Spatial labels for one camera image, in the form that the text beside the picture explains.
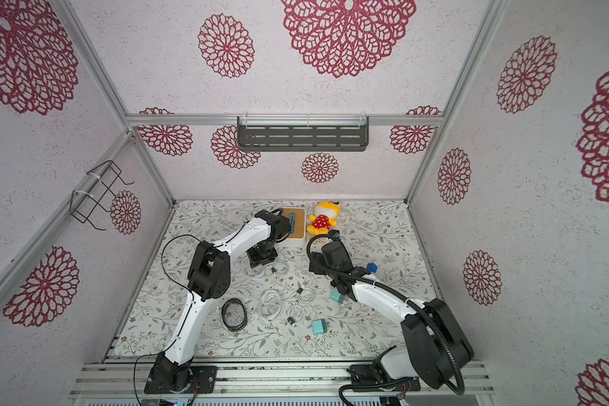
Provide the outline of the clear oval zip pouch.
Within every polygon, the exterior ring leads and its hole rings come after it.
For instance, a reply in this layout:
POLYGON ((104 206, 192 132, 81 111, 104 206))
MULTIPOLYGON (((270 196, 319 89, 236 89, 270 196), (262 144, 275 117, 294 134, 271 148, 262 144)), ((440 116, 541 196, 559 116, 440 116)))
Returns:
POLYGON ((266 269, 266 265, 257 265, 255 267, 248 266, 247 269, 245 269, 245 275, 250 278, 262 279, 265 277, 266 269))

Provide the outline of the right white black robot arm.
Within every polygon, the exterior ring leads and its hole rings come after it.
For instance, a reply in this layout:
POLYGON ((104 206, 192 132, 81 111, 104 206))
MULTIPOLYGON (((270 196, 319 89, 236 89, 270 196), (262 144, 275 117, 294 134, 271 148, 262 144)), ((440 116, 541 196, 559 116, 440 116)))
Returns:
POLYGON ((448 305, 441 299, 411 299, 384 284, 377 265, 353 264, 348 250, 333 230, 313 236, 306 245, 309 271, 327 276, 331 285, 352 301, 369 306, 401 327, 404 346, 387 349, 372 361, 366 375, 338 389, 345 405, 349 390, 401 390, 408 392, 424 382, 432 389, 447 387, 461 396, 466 392, 462 369, 470 363, 474 350, 448 305))

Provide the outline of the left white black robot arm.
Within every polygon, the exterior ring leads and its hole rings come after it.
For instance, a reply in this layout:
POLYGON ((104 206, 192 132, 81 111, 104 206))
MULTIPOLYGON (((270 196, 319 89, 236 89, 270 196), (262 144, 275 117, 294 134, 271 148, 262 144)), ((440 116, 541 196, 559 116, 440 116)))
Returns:
POLYGON ((145 394, 211 392, 206 378, 191 367, 201 329, 218 300, 231 285, 231 265, 246 255, 251 267, 277 260, 275 245, 290 235, 283 209, 260 210, 226 237, 201 240, 189 266, 188 281, 181 284, 187 295, 179 322, 167 347, 156 354, 144 387, 145 394))

